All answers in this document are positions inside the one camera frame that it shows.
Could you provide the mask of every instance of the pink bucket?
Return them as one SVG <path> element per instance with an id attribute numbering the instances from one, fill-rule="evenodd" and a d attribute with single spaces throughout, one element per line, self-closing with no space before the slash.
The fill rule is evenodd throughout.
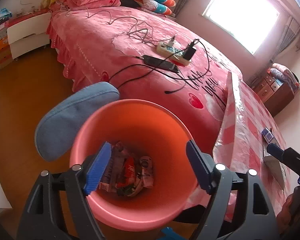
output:
<path id="1" fill-rule="evenodd" d="M 150 156 L 154 164 L 154 187 L 135 197 L 92 192 L 87 200 L 96 219 L 121 230 L 146 231 L 177 217 L 197 185 L 186 156 L 191 139 L 174 114 L 143 100 L 119 100 L 90 116 L 75 139 L 70 166 L 82 164 L 105 141 L 122 141 L 128 149 Z"/>

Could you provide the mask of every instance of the mobile phone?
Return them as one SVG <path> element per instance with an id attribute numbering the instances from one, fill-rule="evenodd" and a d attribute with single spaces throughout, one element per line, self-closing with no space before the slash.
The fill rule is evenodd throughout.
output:
<path id="1" fill-rule="evenodd" d="M 143 61 L 145 62 L 146 65 L 151 66 L 151 67 L 156 67 L 156 68 L 161 68 L 164 70 L 169 70 L 174 73 L 178 73 L 179 70 L 175 64 L 172 62 L 156 58 L 156 57 L 151 57 L 148 55 L 143 56 Z"/>

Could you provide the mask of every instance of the window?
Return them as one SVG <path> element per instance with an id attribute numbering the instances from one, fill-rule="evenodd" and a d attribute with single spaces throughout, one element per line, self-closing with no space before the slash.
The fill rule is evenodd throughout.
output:
<path id="1" fill-rule="evenodd" d="M 279 12 L 267 0 L 211 0 L 203 15 L 254 54 L 276 23 Z"/>

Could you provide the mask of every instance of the drawer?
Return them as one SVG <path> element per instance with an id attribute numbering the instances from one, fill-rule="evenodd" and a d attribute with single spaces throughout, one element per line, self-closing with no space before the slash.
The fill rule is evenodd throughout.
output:
<path id="1" fill-rule="evenodd" d="M 259 93 L 260 90 L 263 89 L 266 85 L 267 85 L 267 82 L 266 82 L 265 79 L 263 79 L 263 80 L 259 83 L 259 85 L 257 85 L 257 86 L 255 87 L 254 92 L 255 92 L 256 94 Z"/>
<path id="2" fill-rule="evenodd" d="M 266 84 L 265 87 L 258 92 L 258 96 L 262 102 L 266 102 L 273 93 L 274 92 L 269 84 Z"/>
<path id="3" fill-rule="evenodd" d="M 18 40 L 10 44 L 12 58 L 15 59 L 31 50 L 50 43 L 49 35 L 41 33 L 39 35 L 31 35 L 24 39 Z"/>
<path id="4" fill-rule="evenodd" d="M 2 40 L 4 37 L 7 37 L 7 28 L 4 28 L 3 30 L 0 31 L 0 40 Z"/>
<path id="5" fill-rule="evenodd" d="M 8 56 L 12 57 L 10 47 L 7 47 L 7 49 L 0 53 L 0 61 L 2 61 L 4 58 L 7 58 Z"/>
<path id="6" fill-rule="evenodd" d="M 280 85 L 277 82 L 274 82 L 271 85 L 271 88 L 273 89 L 274 92 L 276 92 L 280 88 Z"/>
<path id="7" fill-rule="evenodd" d="M 265 80 L 269 84 L 269 86 L 271 86 L 274 82 L 274 79 L 269 74 L 265 75 Z"/>
<path id="8" fill-rule="evenodd" d="M 46 33 L 48 25 L 50 23 L 51 13 L 41 14 L 22 22 L 19 22 L 8 28 L 7 34 L 9 44 L 19 41 L 25 37 L 29 37 L 34 34 Z"/>
<path id="9" fill-rule="evenodd" d="M 8 37 L 5 37 L 2 40 L 0 40 L 0 51 L 3 50 L 8 45 L 9 45 L 9 43 L 8 43 Z"/>
<path id="10" fill-rule="evenodd" d="M 13 58 L 11 55 L 4 58 L 2 61 L 0 61 L 0 69 L 3 69 L 7 65 L 9 65 L 11 62 L 13 62 Z"/>

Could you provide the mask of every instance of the screw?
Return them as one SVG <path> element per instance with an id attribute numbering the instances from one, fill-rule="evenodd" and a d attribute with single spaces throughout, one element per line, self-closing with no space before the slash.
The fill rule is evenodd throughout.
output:
<path id="1" fill-rule="evenodd" d="M 42 172 L 40 173 L 40 175 L 41 175 L 42 177 L 48 176 L 48 174 L 49 174 L 49 171 L 47 171 L 47 170 L 44 170 L 44 171 L 42 171 Z"/>
<path id="2" fill-rule="evenodd" d="M 251 170 L 249 170 L 249 174 L 251 176 L 256 176 L 258 173 L 257 173 L 257 171 L 251 169 Z"/>
<path id="3" fill-rule="evenodd" d="M 81 170 L 81 165 L 80 164 L 73 165 L 72 166 L 72 170 L 73 171 L 79 171 L 79 170 Z"/>
<path id="4" fill-rule="evenodd" d="M 226 166 L 224 166 L 223 164 L 221 163 L 218 163 L 216 165 L 216 168 L 219 170 L 219 171 L 224 171 L 226 169 Z"/>

